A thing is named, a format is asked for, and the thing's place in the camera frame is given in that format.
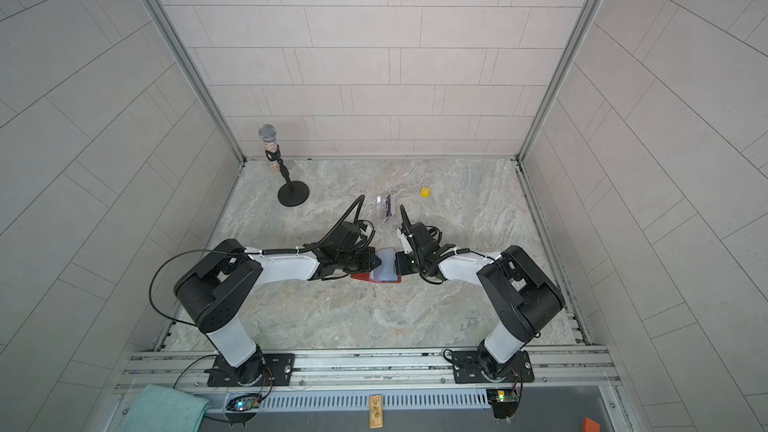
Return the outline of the red leather card holder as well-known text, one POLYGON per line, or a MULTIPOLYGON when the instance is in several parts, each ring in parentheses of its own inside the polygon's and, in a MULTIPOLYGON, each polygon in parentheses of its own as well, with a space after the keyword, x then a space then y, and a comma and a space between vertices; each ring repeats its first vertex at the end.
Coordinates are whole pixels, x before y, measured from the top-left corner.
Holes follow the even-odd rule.
POLYGON ((372 283, 400 283, 401 275, 396 263, 396 250, 384 248, 376 253, 381 263, 370 272, 351 274, 354 280, 372 283))

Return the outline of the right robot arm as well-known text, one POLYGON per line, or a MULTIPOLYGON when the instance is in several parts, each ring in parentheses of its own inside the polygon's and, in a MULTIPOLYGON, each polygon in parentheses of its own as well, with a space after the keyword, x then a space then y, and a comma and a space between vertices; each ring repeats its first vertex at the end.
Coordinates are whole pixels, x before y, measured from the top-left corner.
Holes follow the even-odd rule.
POLYGON ((565 305, 561 290, 517 245, 496 253, 442 244, 441 233, 421 222, 402 220, 398 237, 405 269, 431 285, 460 281, 481 287, 498 323, 478 347, 489 376, 500 373, 565 305))

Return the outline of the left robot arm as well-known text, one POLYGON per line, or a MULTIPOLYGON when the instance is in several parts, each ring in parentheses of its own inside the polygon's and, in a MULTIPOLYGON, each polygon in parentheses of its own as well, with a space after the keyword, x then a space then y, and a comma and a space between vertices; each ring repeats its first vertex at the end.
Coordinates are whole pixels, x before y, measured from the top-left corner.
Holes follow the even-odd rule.
POLYGON ((193 325, 233 368, 260 354, 245 331, 239 310, 252 289, 283 281, 336 279, 337 272, 370 272, 381 264, 371 246, 375 236, 367 220, 342 221, 320 241, 288 249, 257 250, 227 239, 195 264, 173 292, 193 325))

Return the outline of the microphone on black stand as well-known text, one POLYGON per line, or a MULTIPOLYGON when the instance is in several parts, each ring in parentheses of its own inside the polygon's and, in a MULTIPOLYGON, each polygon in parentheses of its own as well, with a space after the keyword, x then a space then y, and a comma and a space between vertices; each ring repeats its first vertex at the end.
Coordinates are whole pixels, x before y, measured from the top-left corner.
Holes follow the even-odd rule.
POLYGON ((263 142, 266 158, 277 167, 284 180, 284 184, 277 193, 279 203, 284 207, 297 207, 303 204, 309 198, 309 188, 304 182, 291 179, 277 143, 276 128, 271 124, 264 124, 259 128, 258 134, 263 142))

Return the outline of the small wooden block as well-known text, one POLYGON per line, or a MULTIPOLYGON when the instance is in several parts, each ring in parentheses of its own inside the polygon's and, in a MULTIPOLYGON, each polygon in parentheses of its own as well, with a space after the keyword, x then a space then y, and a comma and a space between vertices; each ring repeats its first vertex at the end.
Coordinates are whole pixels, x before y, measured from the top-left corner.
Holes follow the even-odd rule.
POLYGON ((368 400, 369 427, 371 429, 382 428, 383 423, 383 396, 372 395, 368 400))

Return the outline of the right circuit board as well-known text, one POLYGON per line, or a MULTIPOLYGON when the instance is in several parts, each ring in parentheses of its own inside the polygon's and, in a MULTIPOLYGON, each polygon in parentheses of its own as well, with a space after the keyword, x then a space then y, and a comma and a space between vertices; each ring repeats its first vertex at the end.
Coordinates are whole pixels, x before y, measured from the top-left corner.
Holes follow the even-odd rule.
POLYGON ((516 389, 487 389, 486 395, 495 419, 511 419, 517 412, 520 393, 516 389))

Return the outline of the left green circuit board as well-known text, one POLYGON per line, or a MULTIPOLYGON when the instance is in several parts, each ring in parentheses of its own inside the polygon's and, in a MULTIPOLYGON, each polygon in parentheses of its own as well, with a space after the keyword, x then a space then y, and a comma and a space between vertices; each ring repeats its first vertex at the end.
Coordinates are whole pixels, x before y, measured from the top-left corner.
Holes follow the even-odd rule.
POLYGON ((245 425, 257 415, 261 400, 262 395, 256 393, 231 398, 225 406, 226 419, 232 424, 245 425))

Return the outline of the aluminium corner profile left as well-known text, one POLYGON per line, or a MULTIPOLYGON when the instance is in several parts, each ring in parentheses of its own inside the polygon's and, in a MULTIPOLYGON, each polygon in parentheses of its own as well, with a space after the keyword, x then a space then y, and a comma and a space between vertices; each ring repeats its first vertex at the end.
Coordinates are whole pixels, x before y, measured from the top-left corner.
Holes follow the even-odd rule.
POLYGON ((170 17, 165 11, 160 0, 141 0, 153 20, 163 41, 168 46, 170 52, 176 59, 180 70, 187 79, 191 89, 202 104, 204 110, 208 113, 219 132, 222 134, 225 142, 228 144, 233 155, 238 162, 243 165, 246 162, 242 150, 240 149, 232 131, 226 121, 203 78, 196 67, 188 50, 181 41, 179 34, 174 28, 170 17))

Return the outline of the aluminium corner profile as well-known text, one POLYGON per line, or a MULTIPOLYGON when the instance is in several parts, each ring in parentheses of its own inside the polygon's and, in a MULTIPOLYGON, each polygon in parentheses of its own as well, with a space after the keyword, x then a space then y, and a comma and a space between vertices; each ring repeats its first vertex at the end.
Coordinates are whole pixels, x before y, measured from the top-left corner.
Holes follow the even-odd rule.
POLYGON ((181 41, 179 34, 174 28, 170 17, 165 11, 160 0, 141 0, 153 20, 163 41, 168 46, 170 52, 176 59, 180 70, 187 79, 191 89, 202 104, 204 110, 208 113, 219 132, 222 134, 225 142, 228 144, 233 155, 238 162, 243 165, 246 162, 242 150, 240 149, 232 131, 226 121, 203 78, 196 67, 188 50, 181 41))
POLYGON ((531 154, 536 138, 543 128, 546 117, 553 107, 555 99, 557 98, 557 94, 567 77, 570 67, 575 61, 579 48, 587 35, 589 27, 596 17, 601 2, 602 0, 585 0, 573 30, 570 33, 561 58, 554 71, 552 79, 550 80, 545 90, 542 102, 537 110, 536 115, 534 116, 531 128, 525 137, 520 152, 517 155, 518 163, 523 164, 527 157, 531 154))

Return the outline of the teal cloth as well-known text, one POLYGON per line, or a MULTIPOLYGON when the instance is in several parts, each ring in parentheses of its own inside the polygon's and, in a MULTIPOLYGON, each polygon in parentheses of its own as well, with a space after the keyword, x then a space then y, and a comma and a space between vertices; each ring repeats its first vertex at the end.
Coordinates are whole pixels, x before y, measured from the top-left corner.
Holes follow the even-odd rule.
POLYGON ((129 407, 118 431, 175 431, 199 430, 210 401, 176 389, 147 385, 129 407))

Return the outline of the orange object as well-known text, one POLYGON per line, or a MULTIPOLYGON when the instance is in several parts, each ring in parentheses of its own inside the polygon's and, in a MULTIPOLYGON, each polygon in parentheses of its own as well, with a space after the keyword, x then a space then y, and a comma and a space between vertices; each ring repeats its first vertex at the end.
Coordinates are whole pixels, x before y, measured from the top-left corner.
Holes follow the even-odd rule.
POLYGON ((600 432, 601 425, 598 422, 588 417, 585 417, 582 422, 582 431, 583 432, 600 432))

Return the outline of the aluminium corner profile right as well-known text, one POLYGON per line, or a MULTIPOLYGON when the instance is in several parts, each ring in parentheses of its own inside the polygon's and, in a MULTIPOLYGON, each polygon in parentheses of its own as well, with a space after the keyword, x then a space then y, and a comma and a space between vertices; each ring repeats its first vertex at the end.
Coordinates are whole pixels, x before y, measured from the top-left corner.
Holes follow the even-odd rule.
POLYGON ((555 99, 557 98, 557 94, 567 77, 570 67, 575 61, 579 48, 587 35, 589 27, 596 17, 601 2, 602 0, 585 0, 573 30, 570 33, 561 58, 554 71, 552 79, 550 80, 545 90, 542 102, 537 110, 536 115, 534 116, 531 128, 525 137, 520 152, 517 155, 518 163, 523 164, 527 157, 531 154, 536 138, 543 128, 546 117, 553 107, 555 99))

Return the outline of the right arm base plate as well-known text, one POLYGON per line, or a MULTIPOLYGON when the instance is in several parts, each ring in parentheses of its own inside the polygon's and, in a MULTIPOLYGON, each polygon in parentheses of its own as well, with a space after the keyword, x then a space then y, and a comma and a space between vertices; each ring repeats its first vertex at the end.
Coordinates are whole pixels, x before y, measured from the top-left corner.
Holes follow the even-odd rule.
POLYGON ((516 352, 503 363, 479 350, 444 349, 442 356, 451 364, 457 384, 527 384, 535 381, 532 363, 525 350, 516 352))

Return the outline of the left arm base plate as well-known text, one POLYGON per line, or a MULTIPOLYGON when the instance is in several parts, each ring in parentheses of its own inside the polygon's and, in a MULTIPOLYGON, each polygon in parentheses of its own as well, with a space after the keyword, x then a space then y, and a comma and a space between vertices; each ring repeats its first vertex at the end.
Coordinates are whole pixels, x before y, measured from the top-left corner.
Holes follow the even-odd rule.
POLYGON ((296 356, 290 353, 264 354, 258 351, 242 365, 233 367, 219 355, 204 372, 208 374, 209 387, 281 387, 290 383, 295 359, 296 356))

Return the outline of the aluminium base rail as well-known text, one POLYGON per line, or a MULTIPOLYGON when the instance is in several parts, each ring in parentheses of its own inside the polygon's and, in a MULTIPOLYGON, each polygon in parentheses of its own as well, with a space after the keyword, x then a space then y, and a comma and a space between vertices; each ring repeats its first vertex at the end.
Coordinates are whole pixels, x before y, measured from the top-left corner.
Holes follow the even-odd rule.
POLYGON ((209 387, 205 369, 215 358, 206 352, 134 354, 113 391, 125 399, 147 385, 169 387, 210 400, 224 413, 234 397, 263 396, 260 412, 364 410, 372 395, 383 396, 387 410, 490 409, 487 389, 596 387, 619 384, 619 374, 602 346, 527 346, 532 383, 457 384, 440 348, 273 351, 296 356, 287 386, 209 387))

